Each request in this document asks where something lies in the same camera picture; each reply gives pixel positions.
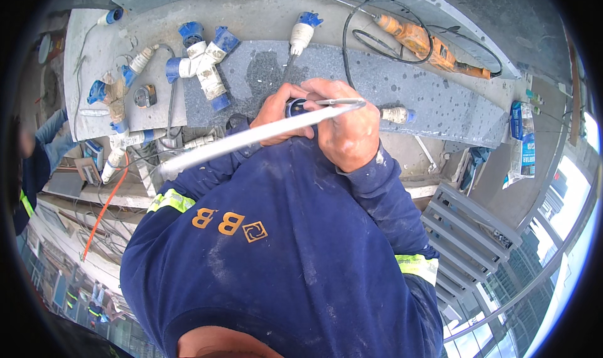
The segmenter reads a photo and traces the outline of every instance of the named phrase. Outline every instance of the glass window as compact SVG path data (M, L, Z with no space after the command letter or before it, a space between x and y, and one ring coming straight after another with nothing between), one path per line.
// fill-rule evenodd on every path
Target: glass window
M595 151L599 152L599 126L597 121L593 119L593 117L584 113L584 123L586 128L586 141L595 149Z

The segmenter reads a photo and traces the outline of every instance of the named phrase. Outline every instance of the sleeve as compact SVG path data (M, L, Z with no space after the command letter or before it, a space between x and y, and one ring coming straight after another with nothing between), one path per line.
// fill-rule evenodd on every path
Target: sleeve
M400 165L381 142L365 166L350 173L338 169L338 173L350 180L352 196L385 234L402 272L435 285L440 254L429 245L421 211L399 179Z
M226 132L226 136L249 128L243 121ZM222 157L212 159L178 174L174 181L166 181L159 189L147 214L138 224L128 247L147 243L155 239L179 216L190 209L209 191L229 181L237 168L262 148L259 143L251 144Z

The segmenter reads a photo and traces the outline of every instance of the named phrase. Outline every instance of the power cable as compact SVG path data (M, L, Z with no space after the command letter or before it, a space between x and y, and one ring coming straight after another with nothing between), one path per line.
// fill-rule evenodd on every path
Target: power cable
M343 46L343 54L344 54L344 68L345 68L345 75L347 77L348 80L348 84L355 89L355 86L351 80L351 75L350 75L350 64L349 64L349 60L347 58L347 30L348 30L348 26L349 23L351 21L351 17L354 16L354 14L356 14L356 12L358 10L360 10L362 7L364 7L366 4L368 4L369 2L391 2L391 3L395 3L396 5L399 5L401 7L403 7L405 10L407 10L407 12L411 13L412 15L414 15L414 17L417 19L418 22L414 22L412 19L407 19L410 22L413 22L415 24L420 25L425 32L427 33L427 36L429 38L429 53L427 54L427 56L419 61L408 61L408 60L403 60L402 59L402 54L398 54L396 52L396 49L393 49L391 46L387 45L384 41L380 40L379 38L369 34L366 31L363 30L352 30L351 33L354 36L354 38L356 38L360 43L362 43L363 45L365 45L367 48L371 49L374 52L377 52L378 54L380 54L381 56L387 57L390 60L393 61L397 61L397 62L403 62L405 64L412 64L412 65L419 65L422 64L424 62L426 62L432 55L433 53L433 39L431 37L431 34L429 32L429 30L427 29L427 27L433 27L436 28L438 30L444 30L446 32L450 32L452 34L455 34L457 37L461 37L467 41L472 42L473 44L479 46L481 49L485 50L486 52L488 52L497 62L498 65L500 67L500 70L498 72L494 72L490 74L490 78L495 78L497 76L501 76L502 75L502 61L500 58L498 58L497 55L495 55L489 48L487 48L485 45L483 45L482 43L479 43L478 41L467 37L463 34L458 33L456 30L450 30L448 28L442 27L442 26L437 26L435 24L423 24L423 22L421 21L421 19L415 14L413 13L410 9L408 9L407 7L405 7L402 3L396 1L396 0L366 0L365 2L363 2L362 4L358 5L357 7L355 7L350 15L348 15L347 20L345 21L345 25L344 25L344 30L343 30L343 38L342 38L342 46ZM374 41L375 43L379 44L382 48L386 49L388 51L388 53L381 51L380 49L378 49L377 47L369 44L369 42L367 42L365 39L363 39L362 37L366 37L371 39L372 41Z
M495 55L489 48L487 48L487 46L483 45L482 43L467 37L463 34L459 34L458 32L456 32L456 30L450 30L448 28L444 28L441 26L436 26L435 24L428 24L427 27L434 27L437 28L438 30L445 30L446 32L450 32L451 34L455 34L457 37L461 37L465 40L471 41L473 44L479 46L481 49L485 50L486 52L488 52L492 57L494 57L494 59L496 59L496 61L498 62L498 66L501 67L501 69L499 71L497 71L496 73L490 73L490 79L492 78L496 78L497 76L501 76L502 75L502 61L500 58L498 58L497 55Z
M75 61L75 69L73 70L73 74L75 75L75 80L77 82L77 106L75 107L75 115L73 117L73 137L76 141L77 139L77 115L79 113L79 102L81 100L81 85L79 84L79 73L81 70L82 62L86 59L86 56L82 57L81 54L84 52L84 47L86 46L86 39L88 38L88 34L94 27L96 27L98 23L94 23L92 27L90 27L86 34L84 35L84 41L82 41L81 48L79 49L79 54L77 55L77 59Z
M164 48L166 49L170 55L172 55L172 58L176 57L176 54L174 54L174 50L167 44L160 44L159 45L160 48ZM168 126L167 126L167 137L168 139L173 139L176 138L181 132L182 132L182 127L179 128L178 132L176 133L175 136L172 137L172 133L170 132L171 130L171 125L172 125L172 107L174 105L174 89L176 88L176 81L174 80L174 82L172 83L172 90L170 92L170 106L168 107Z
M350 62L347 56L347 29L350 25L350 21L351 18L358 12L358 10L360 10L361 8L363 8L364 6L368 5L369 3L375 3L375 2L390 2L390 3L394 3L398 6L401 6L403 8L405 8L409 13L411 13L412 15L414 15L414 17L418 20L419 25L425 30L425 32L427 33L427 37L429 39L429 53L427 53L426 57L422 60L418 60L418 61L408 61L408 60L403 60L402 57L396 55L389 55L388 53L385 53L379 49L376 49L374 46L370 45L369 43L365 42L364 40L360 39L358 35L362 35L362 36L366 36L368 38L370 38L371 40L375 41L376 43L379 43L380 45L382 45L384 48L386 48L389 52L392 53L396 53L396 50L394 50L392 47L390 47L389 45L385 44L383 41L377 39L376 37L372 36L371 34L363 31L363 30L353 30L352 34L354 34L354 31L356 31L356 35L354 35L354 37L359 40L363 45L371 48L373 51L393 60L393 61L397 61L397 62L402 62L405 64L411 64L411 65L419 65L419 64L423 64L424 62L427 62L427 60L429 60L429 58L431 57L431 54L433 53L433 39L431 38L431 34L429 33L429 30L427 29L427 26L425 24L423 24L423 22L421 21L421 18L419 18L415 13L413 13L411 11L411 9L409 9L408 7L406 7L402 2L396 1L396 0L365 0L364 2L362 2L360 5L356 6L351 12L350 15L347 16L347 19L345 20L345 24L343 25L343 36L341 39L341 46L343 47L343 65L345 68L345 76L347 78L347 83L350 85L350 87L352 89L356 90L356 87L354 86L354 82L352 82L351 80L351 74L350 74Z

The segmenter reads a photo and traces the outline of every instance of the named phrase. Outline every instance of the hair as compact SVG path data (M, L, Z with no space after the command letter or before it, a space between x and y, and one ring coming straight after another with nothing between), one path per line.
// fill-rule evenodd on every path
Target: hair
M8 206L13 212L19 208L21 186L23 183L23 158L20 147L20 130L21 119L18 115L13 116L8 127L8 136L12 140L11 144L8 146L8 158L14 159L7 165L8 178L13 180L9 181L8 185Z

